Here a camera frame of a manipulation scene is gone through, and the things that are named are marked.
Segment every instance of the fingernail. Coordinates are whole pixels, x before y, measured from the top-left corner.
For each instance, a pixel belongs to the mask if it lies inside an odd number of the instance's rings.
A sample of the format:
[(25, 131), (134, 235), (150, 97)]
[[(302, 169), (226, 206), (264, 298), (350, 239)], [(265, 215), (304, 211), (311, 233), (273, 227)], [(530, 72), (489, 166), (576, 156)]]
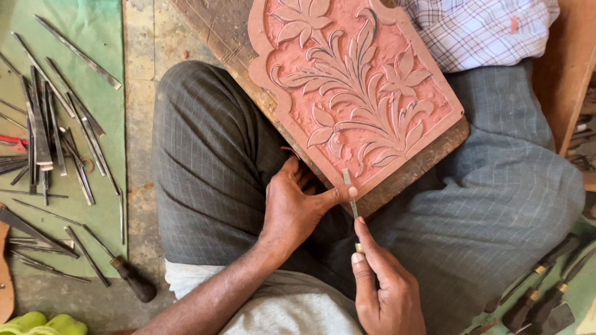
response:
[(364, 259), (364, 255), (361, 253), (355, 252), (352, 254), (352, 263), (358, 263), (363, 259)]
[(347, 189), (347, 193), (350, 195), (350, 198), (355, 198), (358, 195), (358, 189), (352, 186)]

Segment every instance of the hand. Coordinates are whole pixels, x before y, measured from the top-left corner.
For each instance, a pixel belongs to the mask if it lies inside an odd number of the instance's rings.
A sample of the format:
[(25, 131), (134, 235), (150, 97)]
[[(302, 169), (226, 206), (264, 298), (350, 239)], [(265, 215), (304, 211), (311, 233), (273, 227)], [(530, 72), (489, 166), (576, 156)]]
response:
[[(356, 311), (364, 330), (371, 335), (426, 334), (416, 278), (375, 242), (361, 217), (355, 229), (366, 254), (352, 255)], [(378, 291), (375, 274), (381, 287)]]
[(328, 210), (358, 195), (350, 185), (318, 195), (314, 195), (314, 187), (303, 191), (313, 177), (312, 171), (292, 155), (267, 185), (265, 223), (258, 243), (278, 254), (282, 263), (310, 236)]

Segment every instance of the grey t-shirt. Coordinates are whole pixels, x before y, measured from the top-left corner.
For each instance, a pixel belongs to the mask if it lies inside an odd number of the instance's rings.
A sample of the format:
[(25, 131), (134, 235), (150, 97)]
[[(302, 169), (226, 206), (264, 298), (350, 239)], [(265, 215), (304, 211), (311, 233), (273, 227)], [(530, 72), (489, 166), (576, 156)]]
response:
[[(166, 260), (166, 281), (180, 299), (224, 266)], [(220, 334), (362, 334), (354, 301), (306, 274), (277, 270)]]

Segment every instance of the plaid shirt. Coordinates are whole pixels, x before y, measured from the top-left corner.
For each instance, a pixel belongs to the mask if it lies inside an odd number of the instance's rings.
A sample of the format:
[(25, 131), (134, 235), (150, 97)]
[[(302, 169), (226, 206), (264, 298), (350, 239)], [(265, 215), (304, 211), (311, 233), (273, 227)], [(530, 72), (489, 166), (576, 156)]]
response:
[(395, 0), (443, 72), (540, 57), (557, 0)]

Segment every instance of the red sandstone panel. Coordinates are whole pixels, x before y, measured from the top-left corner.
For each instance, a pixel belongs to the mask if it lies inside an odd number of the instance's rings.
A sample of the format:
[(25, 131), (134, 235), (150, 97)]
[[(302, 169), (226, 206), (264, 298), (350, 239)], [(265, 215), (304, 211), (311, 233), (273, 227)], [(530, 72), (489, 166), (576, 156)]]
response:
[(401, 8), (379, 0), (254, 0), (251, 79), (335, 186), (359, 198), (449, 129), (463, 108)]

